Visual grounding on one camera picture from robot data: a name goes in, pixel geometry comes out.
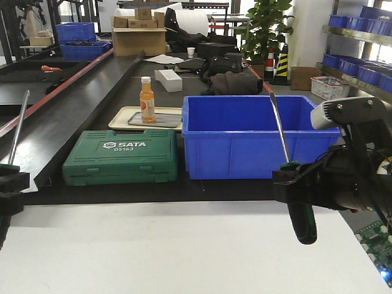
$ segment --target traffic cone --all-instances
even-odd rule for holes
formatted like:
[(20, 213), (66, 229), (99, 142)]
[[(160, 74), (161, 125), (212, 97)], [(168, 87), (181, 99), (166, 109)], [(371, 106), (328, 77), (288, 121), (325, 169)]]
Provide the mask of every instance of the traffic cone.
[(287, 82), (288, 72), (288, 45), (284, 44), (281, 55), (279, 56), (279, 62), (277, 63), (277, 71), (275, 77), (269, 81), (272, 85), (288, 86)]
[(269, 81), (274, 77), (274, 48), (269, 49), (267, 62), (265, 64), (264, 80)]

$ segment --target blue storage bin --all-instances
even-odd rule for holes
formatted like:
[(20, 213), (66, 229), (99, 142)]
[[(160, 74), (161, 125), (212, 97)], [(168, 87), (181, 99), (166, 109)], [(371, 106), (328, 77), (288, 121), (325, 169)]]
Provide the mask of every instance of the blue storage bin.
[(382, 73), (380, 77), (379, 88), (392, 93), (392, 76)]
[(369, 61), (361, 59), (344, 60), (341, 59), (339, 63), (339, 70), (347, 75), (356, 77), (358, 75), (359, 66), (371, 66)]
[(358, 58), (344, 55), (335, 55), (335, 54), (324, 54), (323, 64), (333, 69), (338, 69), (341, 59), (348, 61), (356, 61)]
[(330, 16), (330, 22), (328, 26), (334, 26), (337, 28), (345, 28), (347, 24), (347, 17), (345, 15), (334, 15)]
[[(304, 96), (277, 96), (293, 160), (312, 162), (340, 137), (315, 130)], [(191, 179), (271, 178), (285, 162), (269, 96), (187, 96), (183, 106), (186, 170)]]
[(376, 67), (359, 66), (358, 79), (373, 86), (380, 82), (381, 72), (376, 71)]
[(354, 29), (356, 31), (366, 32), (368, 29), (369, 20), (361, 17), (347, 17), (347, 29)]
[(63, 45), (68, 42), (97, 40), (94, 23), (64, 23), (56, 25), (59, 43)]
[(389, 36), (392, 31), (392, 22), (387, 20), (369, 20), (367, 32)]
[(378, 20), (380, 17), (390, 17), (392, 19), (392, 12), (375, 7), (363, 6), (360, 17), (374, 20)]
[(64, 60), (92, 61), (111, 48), (111, 43), (91, 42), (92, 46), (61, 45)]
[(333, 69), (337, 69), (339, 67), (340, 60), (339, 55), (324, 54), (323, 64), (332, 67)]

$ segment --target white cup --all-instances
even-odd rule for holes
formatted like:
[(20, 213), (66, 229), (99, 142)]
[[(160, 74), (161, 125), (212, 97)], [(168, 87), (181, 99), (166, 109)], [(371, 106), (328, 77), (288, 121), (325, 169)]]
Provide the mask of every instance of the white cup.
[(188, 47), (188, 58), (193, 58), (195, 54), (195, 47)]

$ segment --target orange bottle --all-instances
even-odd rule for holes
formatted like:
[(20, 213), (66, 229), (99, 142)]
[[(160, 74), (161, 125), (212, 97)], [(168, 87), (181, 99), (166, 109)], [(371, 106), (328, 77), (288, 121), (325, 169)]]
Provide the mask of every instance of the orange bottle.
[(141, 77), (140, 108), (143, 122), (155, 121), (155, 94), (151, 89), (151, 78)]

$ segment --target white box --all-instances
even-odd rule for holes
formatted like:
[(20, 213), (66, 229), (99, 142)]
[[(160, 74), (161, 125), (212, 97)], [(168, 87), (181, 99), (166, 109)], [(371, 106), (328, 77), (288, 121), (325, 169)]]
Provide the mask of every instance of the white box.
[(155, 79), (160, 81), (168, 92), (183, 90), (183, 79), (172, 69), (155, 70)]

